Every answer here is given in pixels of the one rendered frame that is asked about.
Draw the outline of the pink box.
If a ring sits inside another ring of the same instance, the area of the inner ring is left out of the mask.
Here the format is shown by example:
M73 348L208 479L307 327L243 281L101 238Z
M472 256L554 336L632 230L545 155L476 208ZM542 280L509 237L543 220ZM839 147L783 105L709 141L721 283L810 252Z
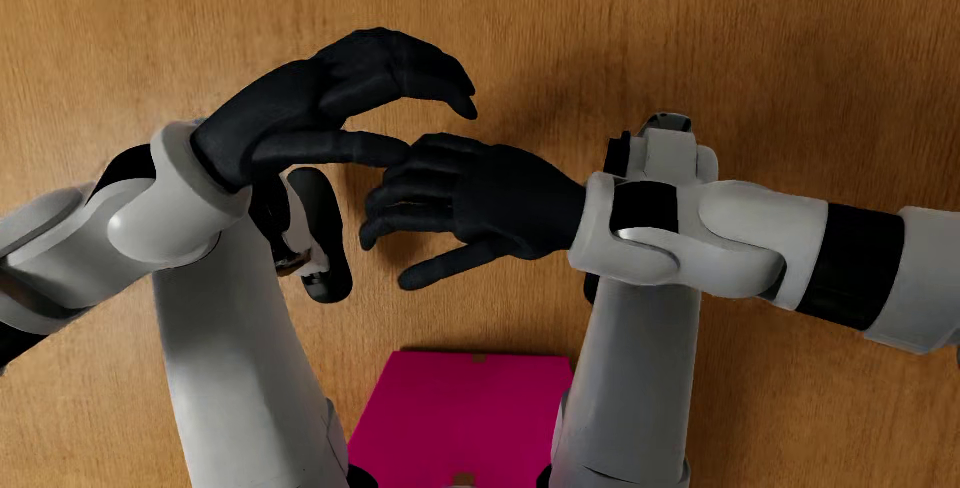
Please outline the pink box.
M348 442L379 488L540 488L570 360L395 351Z

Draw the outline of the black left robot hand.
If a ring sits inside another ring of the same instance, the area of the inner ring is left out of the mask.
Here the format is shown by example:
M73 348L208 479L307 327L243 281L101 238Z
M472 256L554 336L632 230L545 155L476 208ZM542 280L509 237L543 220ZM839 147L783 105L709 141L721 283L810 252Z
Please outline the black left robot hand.
M357 30L252 82L204 120L190 144L228 192L294 164L387 167L402 162L409 145L345 131L350 117L411 98L445 103L474 120L474 94L464 67L438 46L382 27Z

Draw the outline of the white robot leg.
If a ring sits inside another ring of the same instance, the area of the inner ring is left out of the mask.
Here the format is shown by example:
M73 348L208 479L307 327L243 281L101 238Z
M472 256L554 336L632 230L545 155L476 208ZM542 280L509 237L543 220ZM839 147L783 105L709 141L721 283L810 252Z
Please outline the white robot leg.
M702 294L588 274L592 313L536 488L689 488Z
M350 463L252 219L225 230L199 261L151 281L192 488L378 488Z

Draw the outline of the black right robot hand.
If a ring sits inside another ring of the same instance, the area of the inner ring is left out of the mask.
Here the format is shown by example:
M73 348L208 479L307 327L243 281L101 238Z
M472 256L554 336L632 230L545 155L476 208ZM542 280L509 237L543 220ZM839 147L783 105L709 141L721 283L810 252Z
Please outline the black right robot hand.
M587 189L543 158L451 134L415 141L366 198L362 249L394 233L450 233L462 246L404 270L417 290L504 257L534 261L568 250Z

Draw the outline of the white left robot leg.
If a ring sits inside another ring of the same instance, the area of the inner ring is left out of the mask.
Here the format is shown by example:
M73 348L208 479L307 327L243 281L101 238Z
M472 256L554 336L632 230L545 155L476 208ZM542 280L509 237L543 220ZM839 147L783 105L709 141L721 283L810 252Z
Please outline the white left robot leg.
M378 488L350 463L252 219L225 230L199 261L151 281L192 488Z

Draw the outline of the white right robot leg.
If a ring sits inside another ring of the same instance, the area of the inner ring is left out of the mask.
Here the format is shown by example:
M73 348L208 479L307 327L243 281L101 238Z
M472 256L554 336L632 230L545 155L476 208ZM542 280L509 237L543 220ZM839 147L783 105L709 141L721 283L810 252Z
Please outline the white right robot leg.
M689 488L702 294L588 274L592 313L536 488Z

